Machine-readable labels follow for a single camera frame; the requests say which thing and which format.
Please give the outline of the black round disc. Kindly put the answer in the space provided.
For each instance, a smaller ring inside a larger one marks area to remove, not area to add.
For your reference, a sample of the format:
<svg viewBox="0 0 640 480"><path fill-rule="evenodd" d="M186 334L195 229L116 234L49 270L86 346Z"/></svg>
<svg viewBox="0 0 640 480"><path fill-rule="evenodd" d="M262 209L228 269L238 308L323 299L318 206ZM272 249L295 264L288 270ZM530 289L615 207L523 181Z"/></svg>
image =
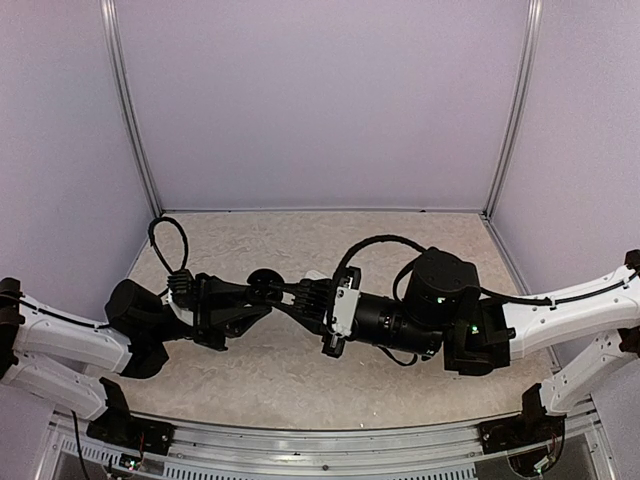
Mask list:
<svg viewBox="0 0 640 480"><path fill-rule="evenodd" d="M260 301L280 302L284 294L281 286L283 277L274 270L261 268L253 271L247 278L248 295Z"/></svg>

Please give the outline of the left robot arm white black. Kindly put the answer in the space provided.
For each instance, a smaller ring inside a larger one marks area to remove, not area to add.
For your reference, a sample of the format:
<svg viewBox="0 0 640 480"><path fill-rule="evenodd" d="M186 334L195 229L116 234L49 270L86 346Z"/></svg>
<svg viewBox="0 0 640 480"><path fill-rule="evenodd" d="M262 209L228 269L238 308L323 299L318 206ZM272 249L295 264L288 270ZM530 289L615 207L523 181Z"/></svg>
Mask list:
<svg viewBox="0 0 640 480"><path fill-rule="evenodd" d="M168 362L166 343L191 340L222 351L283 300L284 281L262 270L237 284L177 270L164 292L118 283L99 323L49 307L12 277L1 281L1 381L68 408L121 445L140 424L109 374L146 380Z"/></svg>

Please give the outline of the white earbud charging case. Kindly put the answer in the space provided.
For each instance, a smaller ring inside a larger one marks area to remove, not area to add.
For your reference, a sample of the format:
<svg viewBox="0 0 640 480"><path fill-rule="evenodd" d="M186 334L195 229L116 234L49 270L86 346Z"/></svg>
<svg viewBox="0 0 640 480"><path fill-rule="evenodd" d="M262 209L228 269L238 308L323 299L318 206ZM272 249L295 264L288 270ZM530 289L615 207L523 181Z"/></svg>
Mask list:
<svg viewBox="0 0 640 480"><path fill-rule="evenodd" d="M327 277L326 274L319 272L317 270L310 270L305 274L305 278L310 280L322 280L322 279L325 279L326 277Z"/></svg>

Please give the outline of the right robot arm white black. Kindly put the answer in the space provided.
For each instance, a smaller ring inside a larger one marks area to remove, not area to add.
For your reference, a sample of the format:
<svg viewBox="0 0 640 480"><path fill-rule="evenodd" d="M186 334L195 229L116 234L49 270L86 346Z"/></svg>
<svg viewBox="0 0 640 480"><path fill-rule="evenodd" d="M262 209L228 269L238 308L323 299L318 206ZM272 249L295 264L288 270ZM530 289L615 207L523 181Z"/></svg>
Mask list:
<svg viewBox="0 0 640 480"><path fill-rule="evenodd" d="M481 287L474 264L431 247L398 275L402 298L367 294L360 272L344 267L339 279L275 282L293 302L280 310L323 339L337 358L349 341L429 359L441 353L448 371L483 376L538 350L587 334L592 342L559 373L531 387L511 433L535 442L584 395L639 357L639 253L594 281L542 296L518 297Z"/></svg>

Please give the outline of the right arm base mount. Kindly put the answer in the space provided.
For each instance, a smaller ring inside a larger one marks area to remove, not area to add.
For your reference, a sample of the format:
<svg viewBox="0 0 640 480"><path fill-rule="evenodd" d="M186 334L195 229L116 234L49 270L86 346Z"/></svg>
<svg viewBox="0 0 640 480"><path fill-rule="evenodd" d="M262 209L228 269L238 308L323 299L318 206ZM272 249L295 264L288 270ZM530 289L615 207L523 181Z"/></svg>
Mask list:
<svg viewBox="0 0 640 480"><path fill-rule="evenodd" d="M481 422L477 426L484 454L492 454L550 441L563 435L565 416L527 422L522 415Z"/></svg>

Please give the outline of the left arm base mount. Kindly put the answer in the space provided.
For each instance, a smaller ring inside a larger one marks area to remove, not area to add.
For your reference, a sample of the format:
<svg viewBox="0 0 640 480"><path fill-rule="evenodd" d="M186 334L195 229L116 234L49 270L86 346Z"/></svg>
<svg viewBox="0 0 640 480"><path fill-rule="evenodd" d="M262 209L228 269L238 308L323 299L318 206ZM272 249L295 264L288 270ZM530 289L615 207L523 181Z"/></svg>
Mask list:
<svg viewBox="0 0 640 480"><path fill-rule="evenodd" d="M105 443L141 453L166 455L171 446L175 426L117 412L105 412L89 422L86 434Z"/></svg>

